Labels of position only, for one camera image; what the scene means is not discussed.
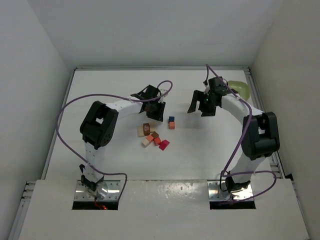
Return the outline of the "dark blue cube block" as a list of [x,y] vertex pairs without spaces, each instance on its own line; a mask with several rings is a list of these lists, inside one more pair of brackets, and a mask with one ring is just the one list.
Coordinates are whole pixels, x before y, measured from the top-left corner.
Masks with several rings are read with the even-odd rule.
[[175,121],[175,117],[174,116],[170,116],[169,118],[168,118],[168,122],[170,123],[170,122],[174,122]]

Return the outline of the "orange cube block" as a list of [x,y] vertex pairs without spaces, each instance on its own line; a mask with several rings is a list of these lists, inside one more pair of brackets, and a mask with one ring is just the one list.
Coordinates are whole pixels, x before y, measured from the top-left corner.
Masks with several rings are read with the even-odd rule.
[[168,128],[170,130],[174,130],[176,128],[176,123],[174,121],[170,121],[168,124]]

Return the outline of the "brown printed rectangular block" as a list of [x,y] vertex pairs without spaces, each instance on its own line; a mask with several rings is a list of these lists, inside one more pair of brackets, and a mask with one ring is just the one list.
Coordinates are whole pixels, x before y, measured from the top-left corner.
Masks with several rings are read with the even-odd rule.
[[148,136],[150,134],[150,132],[151,132],[149,123],[144,123],[143,126],[142,126],[142,129],[143,129],[143,134],[145,136]]

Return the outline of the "brown cube block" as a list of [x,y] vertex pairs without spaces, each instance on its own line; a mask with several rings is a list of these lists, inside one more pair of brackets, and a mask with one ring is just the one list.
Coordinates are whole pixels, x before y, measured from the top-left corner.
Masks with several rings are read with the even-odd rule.
[[156,138],[159,137],[159,134],[155,131],[155,132],[153,132],[153,133],[151,134],[151,136],[152,136],[154,139],[156,139]]

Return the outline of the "natural wood hotel block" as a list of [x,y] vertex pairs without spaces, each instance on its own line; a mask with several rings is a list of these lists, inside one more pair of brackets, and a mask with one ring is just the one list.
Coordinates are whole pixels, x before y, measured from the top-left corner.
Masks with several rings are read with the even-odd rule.
[[142,125],[138,126],[137,127],[137,136],[138,137],[144,137],[145,134],[144,134],[144,128]]

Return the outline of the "salmon cube block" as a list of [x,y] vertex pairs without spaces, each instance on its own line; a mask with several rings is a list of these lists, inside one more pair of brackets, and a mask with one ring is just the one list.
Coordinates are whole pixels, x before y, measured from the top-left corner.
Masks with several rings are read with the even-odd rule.
[[154,140],[154,137],[150,134],[145,139],[148,140],[148,142],[151,143]]

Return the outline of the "green plastic bowl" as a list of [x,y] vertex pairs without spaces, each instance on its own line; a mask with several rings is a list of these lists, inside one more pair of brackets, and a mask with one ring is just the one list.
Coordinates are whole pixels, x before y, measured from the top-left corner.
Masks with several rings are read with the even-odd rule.
[[238,94],[246,101],[250,98],[250,88],[247,83],[242,81],[228,81],[228,86],[237,91]]

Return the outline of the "red-orange cube block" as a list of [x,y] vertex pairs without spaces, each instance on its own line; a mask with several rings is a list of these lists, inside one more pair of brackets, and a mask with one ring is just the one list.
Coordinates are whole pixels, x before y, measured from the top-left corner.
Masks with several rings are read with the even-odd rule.
[[159,145],[162,143],[160,137],[154,138],[153,142],[154,142],[154,144],[155,144],[156,146],[159,146]]

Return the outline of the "magenta roof block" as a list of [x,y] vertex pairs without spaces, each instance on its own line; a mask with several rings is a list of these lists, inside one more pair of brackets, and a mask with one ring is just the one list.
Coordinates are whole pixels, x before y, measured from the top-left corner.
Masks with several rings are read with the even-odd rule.
[[159,148],[160,148],[162,151],[164,151],[164,150],[168,147],[169,144],[170,144],[170,142],[169,142],[168,140],[163,140],[163,141],[160,143]]

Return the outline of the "natural wood cube block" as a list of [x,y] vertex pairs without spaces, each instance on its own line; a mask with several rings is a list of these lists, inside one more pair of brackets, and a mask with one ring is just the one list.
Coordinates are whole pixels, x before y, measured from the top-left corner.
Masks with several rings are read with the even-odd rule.
[[143,139],[141,142],[141,144],[143,145],[144,148],[148,147],[150,145],[150,143],[151,142],[147,138]]

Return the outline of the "natural wood long block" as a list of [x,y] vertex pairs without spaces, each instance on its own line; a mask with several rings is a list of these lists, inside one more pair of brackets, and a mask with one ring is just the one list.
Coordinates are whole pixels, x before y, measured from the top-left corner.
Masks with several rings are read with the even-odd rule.
[[149,122],[149,130],[151,133],[155,132],[157,129],[157,125],[155,121]]

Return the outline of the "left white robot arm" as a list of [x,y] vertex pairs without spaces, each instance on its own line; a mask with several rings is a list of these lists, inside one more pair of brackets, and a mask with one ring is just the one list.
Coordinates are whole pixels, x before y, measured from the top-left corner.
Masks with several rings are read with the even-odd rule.
[[100,168],[105,160],[106,146],[113,137],[117,120],[145,112],[148,118],[162,122],[166,105],[163,98],[166,92],[165,89],[148,85],[140,92],[132,94],[128,100],[109,103],[95,101],[91,105],[80,126],[86,162],[86,165],[80,165],[80,170],[81,183],[96,199],[103,199],[109,193]]

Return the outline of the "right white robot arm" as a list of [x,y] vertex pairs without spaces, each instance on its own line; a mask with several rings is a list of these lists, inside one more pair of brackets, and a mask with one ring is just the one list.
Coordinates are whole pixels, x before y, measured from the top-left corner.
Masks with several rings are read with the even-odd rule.
[[250,105],[221,77],[207,79],[204,85],[204,91],[193,92],[187,112],[199,110],[202,117],[213,117],[220,107],[242,124],[240,139],[220,173],[223,192],[240,191],[248,187],[264,159],[280,148],[277,116]]

